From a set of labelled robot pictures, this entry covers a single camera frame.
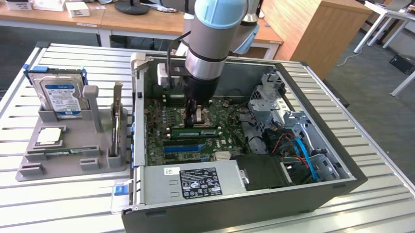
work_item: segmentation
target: hard disk label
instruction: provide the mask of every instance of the hard disk label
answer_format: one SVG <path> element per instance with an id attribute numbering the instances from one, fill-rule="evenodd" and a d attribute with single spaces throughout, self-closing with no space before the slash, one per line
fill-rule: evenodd
<path id="1" fill-rule="evenodd" d="M 183 197 L 185 199 L 221 195 L 216 168 L 180 171 Z"/>
<path id="2" fill-rule="evenodd" d="M 45 85 L 47 95 L 56 113 L 75 117 L 80 113 L 79 100 L 73 96 L 73 85 Z"/>

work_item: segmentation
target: blue cable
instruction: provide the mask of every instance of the blue cable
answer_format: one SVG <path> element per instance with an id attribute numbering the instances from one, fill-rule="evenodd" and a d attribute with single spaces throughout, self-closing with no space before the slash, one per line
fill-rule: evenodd
<path id="1" fill-rule="evenodd" d="M 309 157 L 308 157 L 308 153 L 307 153 L 307 149 L 305 149 L 304 143 L 303 143 L 303 141 L 301 141 L 299 138 L 296 138 L 295 141 L 297 142 L 297 144 L 299 144 L 299 146 L 300 146 L 300 149 L 301 149 L 301 151 L 303 151 L 303 154 L 304 154 L 304 157 L 305 157 L 305 161 L 307 161 L 307 163 L 308 163 L 308 167 L 309 167 L 309 171 L 311 171 L 311 176 L 312 176 L 312 178 L 313 178 L 317 182 L 320 182 L 321 180 L 319 179 L 319 176 L 317 176 L 317 174 L 316 174 L 316 171 L 313 170 L 313 167 L 312 167 L 312 164 L 311 164 L 311 161 L 309 161 Z"/>

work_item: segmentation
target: gray carpet floor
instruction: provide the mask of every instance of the gray carpet floor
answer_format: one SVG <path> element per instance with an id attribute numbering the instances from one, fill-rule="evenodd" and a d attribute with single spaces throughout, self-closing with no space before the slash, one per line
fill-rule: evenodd
<path id="1" fill-rule="evenodd" d="M 0 26 L 0 89 L 11 85 L 37 41 L 97 46 L 96 37 L 87 33 L 57 32 Z M 357 33 L 337 63 L 353 55 L 363 34 Z M 151 39 L 133 38 L 129 46 L 148 49 Z M 415 82 L 399 95 L 389 95 L 407 78 L 391 64 L 394 53 L 379 46 L 364 47 L 361 54 L 333 67 L 327 80 L 349 102 L 348 110 L 388 153 L 407 177 L 415 182 Z"/>

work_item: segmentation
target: white cable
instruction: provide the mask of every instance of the white cable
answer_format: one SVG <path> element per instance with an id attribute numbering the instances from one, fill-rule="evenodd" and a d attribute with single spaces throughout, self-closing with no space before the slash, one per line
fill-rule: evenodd
<path id="1" fill-rule="evenodd" d="M 337 66 L 337 67 L 343 66 L 343 65 L 345 64 L 348 58 L 352 58 L 352 57 L 359 56 L 359 55 L 361 54 L 363 48 L 364 48 L 365 46 L 367 46 L 367 44 L 364 44 L 364 46 L 360 47 L 357 54 L 355 54 L 355 55 L 347 57 L 347 58 L 344 59 L 344 62 L 343 62 L 341 64 L 336 65 L 336 66 Z"/>

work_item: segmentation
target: warning label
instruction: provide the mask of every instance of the warning label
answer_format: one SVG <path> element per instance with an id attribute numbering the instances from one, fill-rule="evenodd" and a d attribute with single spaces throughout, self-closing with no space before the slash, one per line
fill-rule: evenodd
<path id="1" fill-rule="evenodd" d="M 221 195 L 216 168 L 180 171 L 181 191 L 185 199 Z"/>

